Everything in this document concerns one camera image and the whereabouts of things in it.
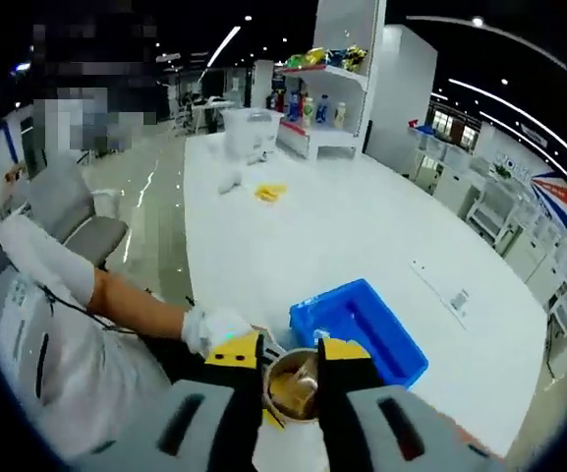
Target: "white glove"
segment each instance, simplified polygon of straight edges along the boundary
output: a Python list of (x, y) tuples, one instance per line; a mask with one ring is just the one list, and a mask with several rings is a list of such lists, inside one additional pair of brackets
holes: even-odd
[(206, 359), (215, 347), (252, 330), (253, 327), (233, 310), (206, 313), (196, 305), (185, 313), (181, 338), (191, 352)]

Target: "window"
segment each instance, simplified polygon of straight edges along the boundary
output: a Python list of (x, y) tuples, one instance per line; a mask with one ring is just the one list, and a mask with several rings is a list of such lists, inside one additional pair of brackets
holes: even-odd
[(421, 168), (436, 170), (438, 168), (438, 162), (425, 156), (423, 162), (421, 162)]
[(453, 118), (445, 113), (442, 113), (441, 111), (435, 111), (431, 128), (442, 135), (449, 135), (452, 126)]
[(469, 128), (468, 126), (464, 127), (464, 132), (462, 133), (462, 140), (460, 141), (460, 146), (463, 148), (472, 148), (473, 144), (476, 140), (476, 130)]

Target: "desk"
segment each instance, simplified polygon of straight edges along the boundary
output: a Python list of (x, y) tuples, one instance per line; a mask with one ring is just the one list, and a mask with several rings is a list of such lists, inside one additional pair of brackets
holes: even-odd
[[(278, 149), (219, 196), (223, 135), (186, 144), (185, 223), (194, 294), (288, 333), (289, 308), (363, 277), (429, 360), (412, 391), (495, 453), (519, 432), (539, 377), (546, 315), (526, 285), (433, 197), (362, 155), (313, 165)], [(275, 204), (260, 183), (287, 185)], [(466, 329), (412, 270), (419, 261), (469, 290)]]
[(235, 106), (237, 106), (237, 103), (229, 100), (213, 101), (211, 103), (205, 103), (203, 105), (193, 105), (192, 110), (198, 112), (198, 118), (196, 119), (196, 127), (194, 128), (194, 132), (198, 131), (200, 121), (202, 119), (202, 113), (205, 110), (221, 110), (223, 108), (233, 108)]

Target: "white storage bin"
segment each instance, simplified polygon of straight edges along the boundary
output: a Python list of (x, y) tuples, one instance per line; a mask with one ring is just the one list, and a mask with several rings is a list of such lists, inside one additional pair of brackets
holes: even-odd
[(466, 172), (471, 164), (471, 155), (462, 148), (445, 145), (444, 162), (456, 172)]
[(444, 160), (444, 154), (447, 152), (447, 144), (435, 138), (434, 136), (427, 137), (427, 146), (425, 147), (425, 154), (430, 159), (436, 162)]
[(251, 161), (276, 147), (283, 113), (262, 108), (222, 110), (224, 146), (233, 160)]

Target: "gray chair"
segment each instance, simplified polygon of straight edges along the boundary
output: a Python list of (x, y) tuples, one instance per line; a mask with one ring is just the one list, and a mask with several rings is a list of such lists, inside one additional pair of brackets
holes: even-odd
[[(115, 217), (96, 214), (97, 195), (113, 198)], [(33, 220), (94, 266), (103, 266), (128, 232), (118, 219), (118, 198), (116, 191), (91, 192), (75, 162), (48, 165), (28, 186)]]

